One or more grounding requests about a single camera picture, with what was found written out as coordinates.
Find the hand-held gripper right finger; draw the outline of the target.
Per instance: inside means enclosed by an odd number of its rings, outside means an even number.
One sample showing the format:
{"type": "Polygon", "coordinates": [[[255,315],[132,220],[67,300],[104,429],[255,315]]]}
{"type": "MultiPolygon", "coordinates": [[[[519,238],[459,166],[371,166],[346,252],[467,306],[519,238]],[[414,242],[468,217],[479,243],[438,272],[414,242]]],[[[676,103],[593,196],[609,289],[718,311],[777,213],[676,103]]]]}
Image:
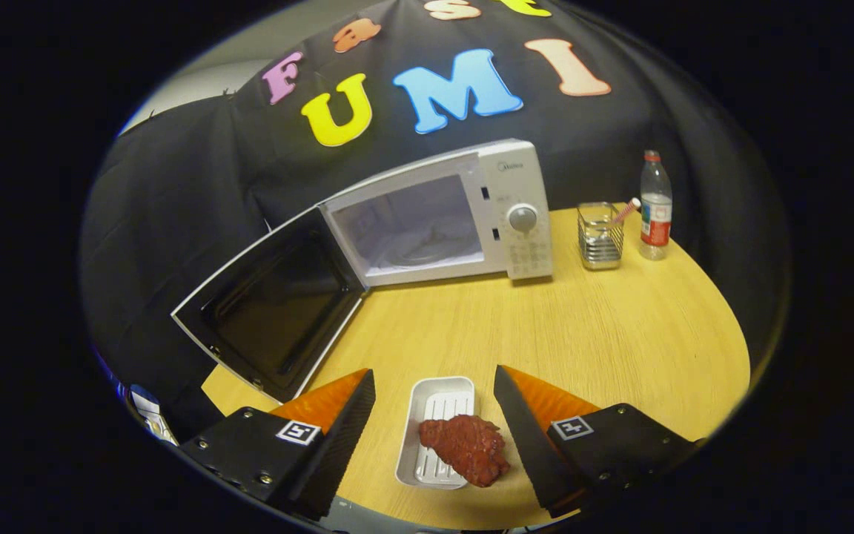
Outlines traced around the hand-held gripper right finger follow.
{"type": "Polygon", "coordinates": [[[555,519],[606,506],[701,445],[630,403],[600,408],[506,365],[496,368],[494,397],[537,501],[555,519]]]}

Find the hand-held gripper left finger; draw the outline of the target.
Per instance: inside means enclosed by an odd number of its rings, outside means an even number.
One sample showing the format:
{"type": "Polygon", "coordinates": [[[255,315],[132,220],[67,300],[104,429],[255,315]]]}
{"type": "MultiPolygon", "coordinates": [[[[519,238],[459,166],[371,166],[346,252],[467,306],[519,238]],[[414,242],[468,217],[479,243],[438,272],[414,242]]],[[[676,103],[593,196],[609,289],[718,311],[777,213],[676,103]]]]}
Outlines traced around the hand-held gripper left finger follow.
{"type": "Polygon", "coordinates": [[[376,400],[358,369],[276,409],[244,406],[179,445],[200,469],[287,514],[329,513],[376,400]]]}

